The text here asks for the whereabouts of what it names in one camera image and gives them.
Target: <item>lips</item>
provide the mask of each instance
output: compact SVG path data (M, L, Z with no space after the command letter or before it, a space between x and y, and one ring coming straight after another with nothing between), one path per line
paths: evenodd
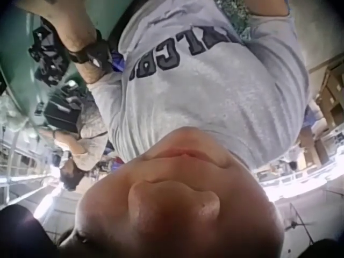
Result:
M194 157L195 159L199 159L199 160L216 165L215 161L212 158L210 158L207 154L205 154L204 152L200 152L198 150L192 150L192 149L169 149L169 150L159 153L157 156L154 157L154 159L178 157L178 156L183 156L183 155Z

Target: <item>nose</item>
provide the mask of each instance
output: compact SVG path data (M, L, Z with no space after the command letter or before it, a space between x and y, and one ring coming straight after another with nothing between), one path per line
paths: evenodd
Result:
M220 200L211 191L195 191L176 181L134 184L128 195L131 225L157 238L190 225L210 223L219 215Z

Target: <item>woman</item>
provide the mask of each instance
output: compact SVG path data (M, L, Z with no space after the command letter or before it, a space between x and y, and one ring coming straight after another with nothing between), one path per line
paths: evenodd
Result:
M69 191L74 191L84 175L102 159L108 142L108 132L96 104L88 100L83 102L77 122L78 135L45 128L39 130L41 135L54 139L64 151L71 152L71 157L61 167L61 181Z

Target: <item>gray t-shirt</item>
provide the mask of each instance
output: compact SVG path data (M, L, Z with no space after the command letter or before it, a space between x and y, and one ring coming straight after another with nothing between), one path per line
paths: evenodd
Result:
M120 40L126 68L90 86L109 138L129 161L194 126L250 169L296 141L309 79L289 17L252 17L242 42L213 0L150 0Z

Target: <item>mouth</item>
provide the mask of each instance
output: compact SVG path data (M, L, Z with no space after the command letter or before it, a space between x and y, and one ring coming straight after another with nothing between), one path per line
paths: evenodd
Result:
M204 152L193 149L168 149L164 152L159 153L157 156L153 157L154 159L168 158L168 157L178 157L178 156L189 156L194 157L195 159L202 160L208 163L216 165L215 160L210 158Z

